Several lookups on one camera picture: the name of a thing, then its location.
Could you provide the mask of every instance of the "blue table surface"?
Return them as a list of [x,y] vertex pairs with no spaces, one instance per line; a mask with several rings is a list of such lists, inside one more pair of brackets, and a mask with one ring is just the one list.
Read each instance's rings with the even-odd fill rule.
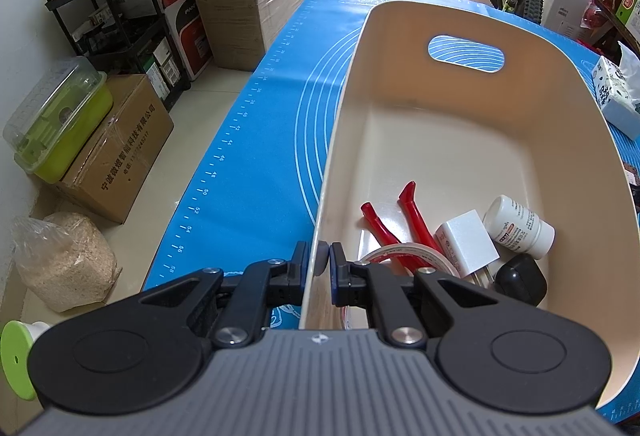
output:
[[[314,231],[338,96],[369,10],[387,0],[305,0],[229,111],[162,238],[145,289],[206,266],[242,273],[251,262],[289,259]],[[555,32],[469,0],[413,0],[460,8],[527,29],[557,45],[593,93],[598,57]],[[492,48],[464,39],[433,42],[441,60],[491,69]],[[640,149],[614,127],[623,161]],[[300,310],[277,308],[274,328],[298,325]],[[640,370],[599,412],[613,422],[640,412]]]

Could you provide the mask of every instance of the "green box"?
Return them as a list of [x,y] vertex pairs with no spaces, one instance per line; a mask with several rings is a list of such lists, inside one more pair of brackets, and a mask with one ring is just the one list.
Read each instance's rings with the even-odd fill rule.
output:
[[637,3],[638,0],[622,0],[616,12],[616,17],[620,19],[620,22],[622,24],[626,24],[626,22],[629,20],[629,17],[633,13],[633,10],[636,7]]

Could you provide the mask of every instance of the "red pliers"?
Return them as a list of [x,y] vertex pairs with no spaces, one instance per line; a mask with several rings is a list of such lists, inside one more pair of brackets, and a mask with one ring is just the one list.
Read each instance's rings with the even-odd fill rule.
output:
[[[409,228],[411,229],[412,234],[418,239],[418,242],[432,248],[433,250],[437,250],[444,256],[440,245],[435,239],[433,239],[427,225],[424,223],[424,219],[420,215],[418,207],[415,205],[414,194],[415,181],[410,181],[398,197],[398,202],[400,203],[402,212],[404,212],[404,215],[407,218]],[[369,223],[373,235],[381,246],[400,242],[399,239],[396,238],[388,228],[386,228],[370,202],[363,204],[363,206],[360,207],[360,210],[362,210],[362,215]],[[422,266],[427,266],[426,262],[415,256],[398,256],[398,261],[411,272],[415,272]]]

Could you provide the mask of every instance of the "clear plastic lid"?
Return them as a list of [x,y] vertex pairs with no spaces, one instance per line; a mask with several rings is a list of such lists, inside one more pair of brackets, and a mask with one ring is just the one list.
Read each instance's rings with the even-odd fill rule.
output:
[[56,63],[40,79],[2,130],[25,171],[34,172],[42,164],[105,78],[85,57],[75,57]]

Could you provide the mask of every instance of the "metal screw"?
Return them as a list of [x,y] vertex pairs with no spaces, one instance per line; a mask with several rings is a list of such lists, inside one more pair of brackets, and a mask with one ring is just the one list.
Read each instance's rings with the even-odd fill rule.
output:
[[239,344],[244,342],[248,336],[245,330],[234,326],[222,328],[216,333],[216,338],[225,344]]
[[400,342],[401,344],[415,344],[416,342],[420,342],[424,335],[416,328],[404,326],[393,330],[391,337],[393,340]]

